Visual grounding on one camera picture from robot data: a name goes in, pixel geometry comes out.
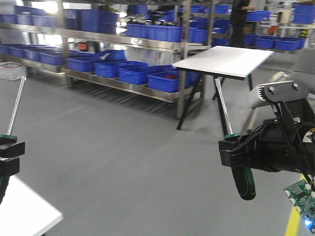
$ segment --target led light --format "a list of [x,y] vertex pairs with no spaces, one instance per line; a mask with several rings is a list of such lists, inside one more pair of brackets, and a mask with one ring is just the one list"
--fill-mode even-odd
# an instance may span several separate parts
[[312,222],[310,220],[304,220],[304,223],[306,226],[310,226]]

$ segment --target circuit board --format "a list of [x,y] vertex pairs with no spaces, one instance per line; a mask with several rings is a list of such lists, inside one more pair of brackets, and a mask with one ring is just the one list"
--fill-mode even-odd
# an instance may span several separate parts
[[284,192],[299,212],[307,228],[315,234],[315,192],[306,180],[301,180],[287,188]]

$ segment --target table top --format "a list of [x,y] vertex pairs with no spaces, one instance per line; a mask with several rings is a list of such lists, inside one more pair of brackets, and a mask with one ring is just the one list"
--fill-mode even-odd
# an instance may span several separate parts
[[0,205],[1,236],[41,236],[63,214],[16,176],[11,176]]
[[244,79],[274,52],[216,46],[173,64],[179,69]]

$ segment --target blue plastic bin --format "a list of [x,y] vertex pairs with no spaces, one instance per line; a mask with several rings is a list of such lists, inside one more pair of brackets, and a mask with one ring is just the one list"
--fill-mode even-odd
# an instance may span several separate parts
[[293,23],[295,24],[313,24],[315,20],[315,15],[299,15],[295,14],[293,18]]
[[244,35],[245,46],[253,46],[255,43],[255,38],[257,37],[258,35],[256,34],[245,34]]
[[147,5],[132,5],[133,14],[147,14],[148,6]]
[[58,28],[57,17],[54,16],[32,16],[35,26]]
[[68,67],[71,70],[77,70],[81,72],[93,72],[94,64],[102,62],[100,59],[95,57],[83,57],[83,58],[68,58]]
[[[167,70],[169,71],[173,71],[179,74],[179,69],[177,68],[173,68],[173,69],[169,69]],[[185,87],[188,88],[189,85],[194,85],[197,82],[199,73],[195,73],[195,72],[190,72],[190,71],[186,71],[186,80],[185,80]]]
[[123,61],[126,60],[124,50],[105,50],[95,53],[94,56],[68,59],[68,67],[81,72],[93,72],[97,62]]
[[207,30],[189,29],[189,43],[205,43],[207,41]]
[[294,51],[299,46],[299,40],[295,38],[278,38],[275,42],[275,49]]
[[215,46],[227,46],[228,39],[227,38],[214,38],[211,43],[211,47]]
[[[179,73],[175,71],[151,74],[148,75],[148,87],[164,92],[177,92],[179,89],[179,79],[168,79],[166,78],[168,75],[179,78]],[[188,79],[186,79],[185,87],[189,87]]]
[[148,83],[148,75],[171,69],[172,65],[155,65],[119,69],[119,80],[122,82],[143,85]]
[[77,19],[66,18],[65,25],[68,30],[81,30],[81,21]]
[[120,68],[147,66],[145,62],[139,61],[119,61],[119,62],[103,62],[95,64],[95,73],[98,76],[106,78],[117,78]]
[[126,34],[129,37],[148,38],[147,25],[127,24]]
[[213,32],[225,33],[230,28],[230,20],[218,19],[213,23]]
[[247,14],[247,21],[267,21],[270,17],[270,11],[253,11]]
[[191,13],[204,13],[205,12],[205,7],[204,6],[191,6],[190,7],[190,12]]
[[63,65],[62,52],[44,52],[39,53],[40,61],[50,65]]
[[29,25],[29,26],[34,25],[34,20],[31,15],[17,15],[17,18],[18,18],[18,24],[20,25]]
[[79,9],[65,9],[65,17],[68,19],[81,19],[81,10]]
[[45,10],[29,7],[29,6],[17,6],[14,5],[14,14],[22,14],[22,12],[30,12],[31,15],[44,16],[46,14]]
[[[216,14],[228,14],[229,10],[229,5],[224,5],[224,4],[217,4],[215,6],[215,13]],[[210,13],[211,9],[209,7],[205,8],[206,13]]]
[[21,46],[13,46],[9,47],[9,53],[17,58],[25,58],[25,50],[31,49],[31,48],[36,48],[35,46],[32,45],[21,45]]
[[255,38],[254,45],[258,48],[274,48],[275,47],[275,41],[278,39],[278,37],[273,36],[260,36]]
[[299,15],[315,15],[315,5],[296,4],[294,14]]
[[152,26],[148,25],[148,38],[159,41],[181,42],[183,37],[182,27]]
[[9,48],[14,46],[22,46],[22,44],[0,44],[0,54],[9,55],[10,54]]
[[101,23],[91,21],[81,21],[82,31],[99,33],[116,33],[116,23]]
[[40,53],[52,52],[53,49],[49,48],[30,48],[25,50],[25,58],[34,61],[40,61]]
[[115,12],[108,12],[95,9],[82,9],[81,20],[87,22],[102,22],[116,24],[118,16]]
[[6,15],[2,14],[2,22],[3,23],[8,23],[8,24],[17,24],[18,23],[18,18],[16,15]]

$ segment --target table leg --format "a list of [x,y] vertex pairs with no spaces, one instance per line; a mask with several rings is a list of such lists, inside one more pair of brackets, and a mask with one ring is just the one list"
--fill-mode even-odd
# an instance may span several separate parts
[[252,87],[252,74],[248,75],[248,83],[249,83],[249,86],[250,86],[250,91],[252,91],[252,89],[253,89],[253,87]]
[[184,122],[184,120],[185,120],[186,113],[187,113],[187,111],[189,110],[189,107],[190,107],[190,105],[191,105],[192,99],[193,99],[193,97],[194,97],[194,95],[195,95],[195,93],[196,93],[196,90],[197,90],[198,84],[199,84],[199,82],[200,82],[201,76],[202,76],[202,74],[200,74],[200,75],[198,76],[198,79],[197,79],[197,81],[196,81],[196,84],[193,86],[192,91],[191,91],[191,93],[190,93],[190,95],[189,95],[188,101],[187,101],[187,103],[186,103],[186,105],[185,105],[185,107],[184,107],[182,116],[181,116],[181,118],[180,118],[180,120],[179,120],[179,122],[178,122],[178,125],[177,125],[177,129],[178,129],[178,130],[181,130],[181,128],[182,128],[182,124],[183,124],[183,122]]
[[[215,82],[215,79],[216,79],[216,78],[217,78],[217,77],[215,77],[215,76],[213,77],[213,81],[214,81],[214,83],[215,83],[215,86],[216,86],[216,82]],[[222,86],[224,80],[225,80],[225,78],[223,77],[222,80],[220,81],[221,86]],[[214,94],[213,97],[212,97],[212,100],[215,100],[215,99],[217,98],[217,96],[218,96],[218,91],[216,90],[215,94]]]

